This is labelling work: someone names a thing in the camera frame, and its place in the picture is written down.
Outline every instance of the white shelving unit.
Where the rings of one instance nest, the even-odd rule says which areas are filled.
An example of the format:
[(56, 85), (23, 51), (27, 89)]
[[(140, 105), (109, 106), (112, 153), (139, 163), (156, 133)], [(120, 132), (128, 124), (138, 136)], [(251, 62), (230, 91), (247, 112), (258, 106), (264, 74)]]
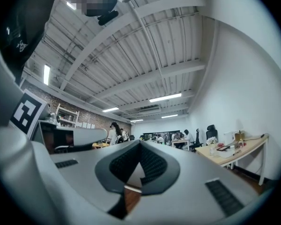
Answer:
[(60, 124), (62, 125), (62, 127), (76, 127), (79, 112), (72, 112), (61, 107), (60, 104), (58, 104), (58, 107), (56, 109), (56, 115), (60, 116)]

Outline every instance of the fluorescent light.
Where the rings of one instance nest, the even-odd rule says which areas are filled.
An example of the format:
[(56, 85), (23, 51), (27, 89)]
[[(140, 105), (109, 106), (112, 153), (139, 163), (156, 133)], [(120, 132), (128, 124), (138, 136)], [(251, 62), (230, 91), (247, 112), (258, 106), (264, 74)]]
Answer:
[(48, 65), (44, 66), (44, 84), (48, 85), (49, 82), (50, 67)]
[(110, 111), (114, 111), (114, 110), (118, 110), (117, 107), (114, 107), (114, 108), (110, 108), (110, 109), (106, 109), (106, 110), (103, 110), (103, 112), (110, 112)]
[(170, 117), (176, 117), (176, 116), (178, 116), (178, 114), (170, 115), (170, 116), (164, 116), (164, 117), (161, 117), (161, 118), (170, 118)]
[(76, 6), (73, 6), (71, 3), (67, 2), (67, 5), (68, 5), (71, 9), (76, 10)]
[(151, 103), (153, 103), (153, 102), (162, 101), (162, 100), (167, 100), (167, 99), (171, 99), (171, 98), (178, 98), (178, 97), (181, 97), (181, 96), (182, 96), (182, 94), (181, 94), (181, 93), (178, 93), (178, 94), (169, 95), (169, 96), (165, 96), (165, 97), (159, 97), (159, 98), (150, 99), (149, 101), (150, 101)]

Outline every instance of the brick wall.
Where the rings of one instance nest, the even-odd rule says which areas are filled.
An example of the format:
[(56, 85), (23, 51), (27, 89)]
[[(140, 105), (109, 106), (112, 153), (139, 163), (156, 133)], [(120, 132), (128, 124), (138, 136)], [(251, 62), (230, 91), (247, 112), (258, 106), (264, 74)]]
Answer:
[(54, 97), (50, 95), (49, 93), (44, 92), (43, 90), (39, 89), (38, 87), (32, 85), (31, 83), (25, 81), (21, 87), (22, 90), (27, 89), (39, 98), (43, 99), (51, 106), (51, 111), (54, 113), (58, 107), (58, 104), (60, 103), (60, 106), (63, 108), (66, 108), (70, 111), (79, 111), (79, 122), (88, 122), (91, 124), (95, 124), (95, 128), (104, 128), (107, 131), (110, 130), (110, 125), (112, 122), (116, 122), (120, 128), (124, 129), (126, 132), (131, 134), (131, 124), (124, 123), (121, 121), (113, 120), (89, 111), (86, 111), (84, 109), (81, 109), (79, 107), (76, 107), (72, 104), (69, 104), (57, 97)]

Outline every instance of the table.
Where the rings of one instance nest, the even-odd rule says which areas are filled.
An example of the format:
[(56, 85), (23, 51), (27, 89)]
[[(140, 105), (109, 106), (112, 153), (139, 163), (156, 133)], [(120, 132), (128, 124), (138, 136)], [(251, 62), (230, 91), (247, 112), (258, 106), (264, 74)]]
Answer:
[(268, 144), (268, 135), (264, 135), (262, 138), (254, 139), (254, 140), (248, 140), (250, 138), (245, 139), (244, 141), (246, 142), (246, 145), (242, 148), (237, 148), (235, 151), (237, 152), (238, 150), (241, 150), (241, 152), (228, 157), (228, 158), (222, 158), (218, 156), (215, 151), (215, 155), (211, 156), (209, 154), (210, 146), (204, 146), (204, 147), (199, 147), (195, 148), (197, 153), (207, 157), (211, 161), (215, 162), (216, 164), (224, 167), (228, 164), (232, 164), (232, 168), (234, 163), (236, 165), (238, 164), (238, 160), (244, 158), (245, 156), (249, 155), (251, 152), (255, 151), (257, 148), (263, 146), (263, 158), (262, 158), (262, 167), (261, 167), (261, 174), (260, 174), (260, 179), (259, 179), (259, 185), (261, 186), (264, 181), (264, 174), (265, 174), (265, 169), (266, 169), (266, 150), (267, 150), (267, 144)]
[(172, 147), (174, 147), (175, 143), (187, 143), (187, 150), (189, 150), (189, 140), (185, 140), (185, 139), (172, 140)]
[(93, 143), (93, 147), (95, 147), (95, 148), (105, 148), (105, 147), (108, 147), (109, 146), (109, 144), (107, 144), (107, 143), (102, 143), (102, 144), (98, 144), (98, 143)]

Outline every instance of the office chair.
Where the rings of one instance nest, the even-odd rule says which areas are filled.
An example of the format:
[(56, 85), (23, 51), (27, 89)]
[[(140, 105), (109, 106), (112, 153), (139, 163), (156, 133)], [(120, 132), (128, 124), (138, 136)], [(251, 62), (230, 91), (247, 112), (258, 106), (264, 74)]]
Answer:
[(202, 147), (202, 143), (200, 143), (199, 141), (199, 129), (196, 130), (197, 134), (196, 134), (196, 141), (195, 142), (191, 142), (193, 143), (193, 145), (189, 146), (191, 148), (191, 152), (195, 152), (195, 148), (198, 148), (198, 147)]
[(211, 137), (217, 138), (217, 130), (215, 129), (214, 125), (210, 125), (207, 127), (206, 139), (211, 138)]

